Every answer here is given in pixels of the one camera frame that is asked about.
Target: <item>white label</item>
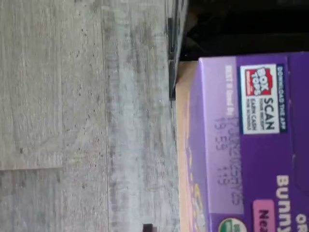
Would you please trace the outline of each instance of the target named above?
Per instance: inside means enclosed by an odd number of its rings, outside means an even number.
[[[243,133],[280,133],[277,65],[241,66],[239,75]]]

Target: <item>box tops logo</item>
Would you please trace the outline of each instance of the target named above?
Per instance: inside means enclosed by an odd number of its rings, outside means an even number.
[[[273,83],[270,68],[246,69],[245,76],[247,96],[271,95]]]

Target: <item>cracker box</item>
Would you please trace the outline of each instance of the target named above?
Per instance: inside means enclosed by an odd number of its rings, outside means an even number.
[[[305,52],[198,61],[182,122],[190,232],[308,232],[308,71]]]

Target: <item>floorboard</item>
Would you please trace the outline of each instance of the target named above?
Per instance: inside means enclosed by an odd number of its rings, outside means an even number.
[[[110,231],[178,231],[163,0],[103,0]]]

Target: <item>purple box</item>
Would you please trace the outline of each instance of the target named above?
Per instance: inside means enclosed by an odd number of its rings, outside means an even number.
[[[306,52],[199,60],[185,110],[192,231],[308,232],[308,70]]]

